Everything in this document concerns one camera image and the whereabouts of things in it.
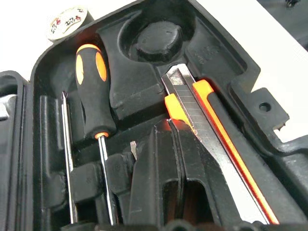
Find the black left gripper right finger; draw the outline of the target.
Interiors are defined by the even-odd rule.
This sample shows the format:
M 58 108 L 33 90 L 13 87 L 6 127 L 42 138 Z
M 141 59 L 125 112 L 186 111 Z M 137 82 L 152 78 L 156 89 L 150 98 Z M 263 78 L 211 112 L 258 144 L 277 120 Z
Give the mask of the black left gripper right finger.
M 184 220 L 199 225 L 242 221 L 219 164 L 182 121 L 169 122 L 184 173 Z

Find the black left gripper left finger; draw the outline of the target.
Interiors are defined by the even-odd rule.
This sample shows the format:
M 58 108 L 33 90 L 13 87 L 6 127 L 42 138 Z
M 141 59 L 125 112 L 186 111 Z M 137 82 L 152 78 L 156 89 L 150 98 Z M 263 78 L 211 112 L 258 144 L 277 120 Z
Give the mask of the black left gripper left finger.
M 166 225 L 184 213 L 184 172 L 176 120 L 155 124 L 133 170 L 129 225 Z

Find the orange black utility knife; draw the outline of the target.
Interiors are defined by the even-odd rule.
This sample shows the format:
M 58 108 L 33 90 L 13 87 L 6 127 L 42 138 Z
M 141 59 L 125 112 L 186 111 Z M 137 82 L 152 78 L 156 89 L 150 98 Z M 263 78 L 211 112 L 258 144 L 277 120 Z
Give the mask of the orange black utility knife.
M 265 224 L 303 224 L 308 217 L 236 128 L 210 84 L 195 81 L 187 65 L 163 76 L 171 118 L 184 122 L 211 154 L 241 219 Z

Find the large orange black screwdriver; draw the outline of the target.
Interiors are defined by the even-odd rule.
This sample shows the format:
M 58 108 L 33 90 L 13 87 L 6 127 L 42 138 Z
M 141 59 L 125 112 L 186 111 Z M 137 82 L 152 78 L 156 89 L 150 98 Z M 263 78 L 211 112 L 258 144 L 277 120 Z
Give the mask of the large orange black screwdriver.
M 65 152 L 65 164 L 66 164 L 66 176 L 68 186 L 68 202 L 70 212 L 70 223 L 74 224 L 78 222 L 77 207 L 72 197 L 71 187 L 71 172 L 74 169 L 72 150 L 71 150 L 71 131 L 69 122 L 69 107 L 67 104 L 67 93 L 65 91 L 61 94 L 61 109 L 62 109 L 62 121 L 63 121 L 63 134 L 64 134 L 64 152 Z

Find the small orange black screwdriver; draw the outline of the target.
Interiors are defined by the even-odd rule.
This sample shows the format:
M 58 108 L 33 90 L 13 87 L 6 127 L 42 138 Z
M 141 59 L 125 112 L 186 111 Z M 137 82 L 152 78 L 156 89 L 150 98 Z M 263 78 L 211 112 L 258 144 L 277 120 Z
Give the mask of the small orange black screwdriver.
M 84 44 L 76 52 L 77 91 L 84 109 L 85 136 L 99 143 L 103 167 L 106 202 L 111 225 L 117 223 L 114 196 L 109 189 L 106 161 L 108 158 L 106 138 L 116 130 L 109 100 L 110 81 L 101 50 L 93 44 Z

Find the black tool case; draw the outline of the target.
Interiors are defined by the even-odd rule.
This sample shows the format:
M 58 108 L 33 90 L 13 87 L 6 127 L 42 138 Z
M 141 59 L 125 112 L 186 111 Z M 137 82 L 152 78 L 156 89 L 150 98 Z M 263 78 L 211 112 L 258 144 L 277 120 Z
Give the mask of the black tool case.
M 97 46 L 110 81 L 116 125 L 106 138 L 106 170 L 117 211 L 110 224 L 99 143 L 85 136 L 77 91 L 76 52 Z M 289 115 L 272 94 L 253 91 L 260 68 L 196 0 L 137 0 L 83 26 L 48 48 L 30 81 L 0 72 L 0 231 L 308 231 L 308 223 L 236 225 L 184 218 L 166 225 L 129 225 L 133 170 L 152 127 L 170 117 L 162 76 L 187 65 L 207 81 L 244 135 L 308 217 L 308 135 L 283 144 L 274 129 Z M 72 197 L 78 222 L 70 223 L 61 94 L 67 93 Z

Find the black electrical tape roll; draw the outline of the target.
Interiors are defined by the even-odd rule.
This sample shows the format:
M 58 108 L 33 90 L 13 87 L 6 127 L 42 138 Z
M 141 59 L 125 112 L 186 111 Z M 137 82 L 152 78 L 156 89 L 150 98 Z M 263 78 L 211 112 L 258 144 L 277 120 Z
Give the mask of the black electrical tape roll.
M 94 21 L 87 8 L 74 6 L 55 16 L 46 29 L 47 39 L 55 43 Z

